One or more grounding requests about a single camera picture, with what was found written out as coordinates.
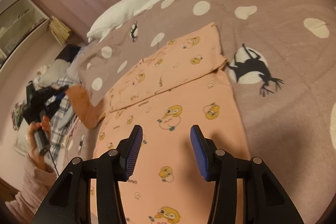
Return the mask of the person's left hand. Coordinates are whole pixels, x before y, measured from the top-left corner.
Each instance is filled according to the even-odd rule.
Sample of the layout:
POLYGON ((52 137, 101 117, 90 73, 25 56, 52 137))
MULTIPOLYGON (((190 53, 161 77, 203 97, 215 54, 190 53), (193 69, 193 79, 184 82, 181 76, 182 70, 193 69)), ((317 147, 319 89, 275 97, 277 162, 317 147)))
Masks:
POLYGON ((50 129, 50 119, 47 116, 43 116, 41 122, 31 122, 28 132, 27 132, 27 142, 29 147, 28 155, 32 162, 41 170, 46 170, 45 167, 45 157, 39 155, 39 150, 34 138, 35 132, 41 128, 48 136, 48 139, 50 139, 51 136, 51 129, 50 129))

